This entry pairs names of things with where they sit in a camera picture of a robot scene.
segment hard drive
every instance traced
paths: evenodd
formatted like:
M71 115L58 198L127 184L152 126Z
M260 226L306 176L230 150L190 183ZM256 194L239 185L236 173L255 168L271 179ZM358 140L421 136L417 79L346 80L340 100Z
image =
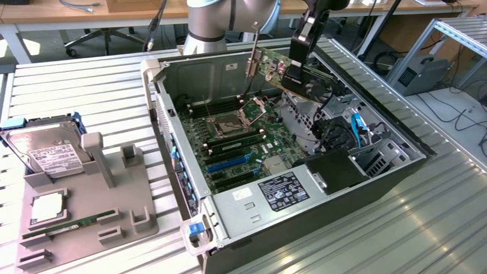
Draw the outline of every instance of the hard drive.
M50 177L60 178L83 172L82 164L92 161L80 146L82 133L86 132L78 114L30 121L8 119L2 126L3 143L31 173L46 172Z

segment hard drive label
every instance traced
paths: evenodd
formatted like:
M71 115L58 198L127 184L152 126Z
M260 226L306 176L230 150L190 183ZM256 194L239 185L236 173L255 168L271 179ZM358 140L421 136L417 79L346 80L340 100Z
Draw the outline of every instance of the hard drive label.
M30 155L48 175L82 168L82 161L71 144L31 150Z
M310 198L294 172L259 183L259 188L274 211L280 211Z

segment warning label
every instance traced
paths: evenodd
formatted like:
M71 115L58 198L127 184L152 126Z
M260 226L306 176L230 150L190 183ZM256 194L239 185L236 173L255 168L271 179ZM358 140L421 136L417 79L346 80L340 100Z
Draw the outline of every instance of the warning label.
M259 188L276 212L310 198L294 172L259 183Z
M82 161L71 144L32 150L30 155L47 174L82 168Z

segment sticker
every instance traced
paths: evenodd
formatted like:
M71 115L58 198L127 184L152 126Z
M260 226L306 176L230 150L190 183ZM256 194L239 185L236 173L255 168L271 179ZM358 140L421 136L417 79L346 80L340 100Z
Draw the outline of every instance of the sticker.
M48 175L82 168L82 161L71 144L32 150L28 153Z
M236 70L238 67L239 67L238 63L228 64L228 65L226 65L226 70Z
M252 191L248 187L243 188L242 190L234 191L234 198L236 201L242 200L243 198L252 196Z
M231 149L234 147L240 147L240 146L242 146L242 143L236 143L236 144L232 144L232 145L230 145L227 147L223 147L222 150L228 150L228 149Z
M274 211L280 211L310 198L294 172L259 183L259 188Z

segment motherboard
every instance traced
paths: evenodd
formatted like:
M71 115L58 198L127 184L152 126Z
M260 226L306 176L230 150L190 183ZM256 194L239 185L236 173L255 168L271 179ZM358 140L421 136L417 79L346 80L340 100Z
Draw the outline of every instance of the motherboard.
M306 152L268 98L236 98L240 108L222 112L215 104L180 113L207 183L214 193L223 192L268 175L286 171Z

